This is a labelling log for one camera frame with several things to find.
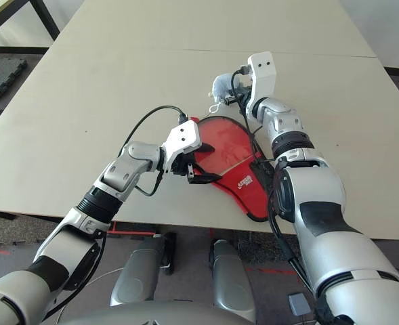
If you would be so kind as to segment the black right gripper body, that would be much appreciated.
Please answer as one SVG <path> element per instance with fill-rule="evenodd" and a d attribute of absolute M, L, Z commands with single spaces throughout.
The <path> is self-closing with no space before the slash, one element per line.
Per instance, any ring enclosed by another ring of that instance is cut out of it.
<path fill-rule="evenodd" d="M 251 98 L 252 86 L 240 86 L 235 89 L 236 102 L 247 104 Z"/>

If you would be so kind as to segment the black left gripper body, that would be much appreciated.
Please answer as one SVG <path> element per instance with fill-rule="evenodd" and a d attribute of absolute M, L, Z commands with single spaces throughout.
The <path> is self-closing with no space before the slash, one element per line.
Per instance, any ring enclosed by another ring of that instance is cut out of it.
<path fill-rule="evenodd" d="M 174 175 L 193 177 L 195 163 L 194 154 L 178 154 L 171 165 L 171 172 Z"/>

